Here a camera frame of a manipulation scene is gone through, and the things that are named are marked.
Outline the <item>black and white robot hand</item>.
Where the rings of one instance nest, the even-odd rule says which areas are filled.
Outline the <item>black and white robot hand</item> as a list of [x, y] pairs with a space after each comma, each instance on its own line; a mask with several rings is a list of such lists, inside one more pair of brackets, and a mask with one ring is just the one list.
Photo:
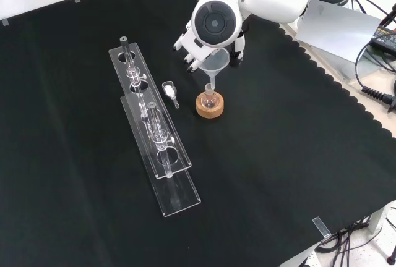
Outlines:
[[[232, 42], [232, 44], [225, 46], [230, 56], [229, 65], [231, 67], [238, 67], [244, 57], [245, 49], [245, 36], [246, 31], [241, 29], [238, 37]], [[179, 51], [184, 48], [187, 51], [187, 55], [184, 58], [184, 62], [188, 64], [187, 72], [195, 72], [199, 66], [203, 66], [204, 62], [209, 59], [210, 56], [214, 56], [220, 52], [220, 48], [211, 48], [202, 44], [196, 38], [191, 28], [191, 21], [186, 25], [186, 30], [178, 38], [176, 43], [173, 45], [175, 51]]]

